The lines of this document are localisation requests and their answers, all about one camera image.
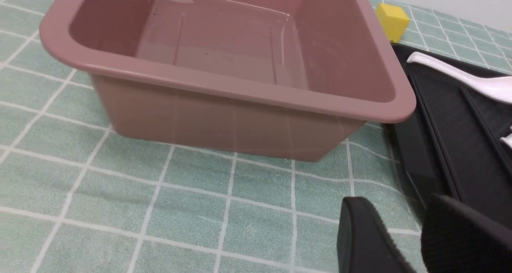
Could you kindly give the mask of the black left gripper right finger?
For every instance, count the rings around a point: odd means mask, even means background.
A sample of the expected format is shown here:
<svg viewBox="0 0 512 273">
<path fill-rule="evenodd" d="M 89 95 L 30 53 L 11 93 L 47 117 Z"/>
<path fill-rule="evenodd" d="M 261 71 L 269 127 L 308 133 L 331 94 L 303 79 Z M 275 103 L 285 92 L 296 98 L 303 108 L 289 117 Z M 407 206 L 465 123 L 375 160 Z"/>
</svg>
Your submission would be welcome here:
<svg viewBox="0 0 512 273">
<path fill-rule="evenodd" d="M 433 195 L 421 255 L 430 273 L 510 273 L 511 229 L 453 198 Z"/>
</svg>

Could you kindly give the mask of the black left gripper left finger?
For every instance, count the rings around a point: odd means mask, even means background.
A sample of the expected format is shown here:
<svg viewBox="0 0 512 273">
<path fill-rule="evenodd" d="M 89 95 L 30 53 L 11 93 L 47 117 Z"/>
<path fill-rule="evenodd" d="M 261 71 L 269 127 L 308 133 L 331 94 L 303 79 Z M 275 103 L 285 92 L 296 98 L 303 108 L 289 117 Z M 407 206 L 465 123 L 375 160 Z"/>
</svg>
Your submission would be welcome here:
<svg viewBox="0 0 512 273">
<path fill-rule="evenodd" d="M 344 197 L 337 240 L 340 273 L 414 273 L 364 197 Z"/>
</svg>

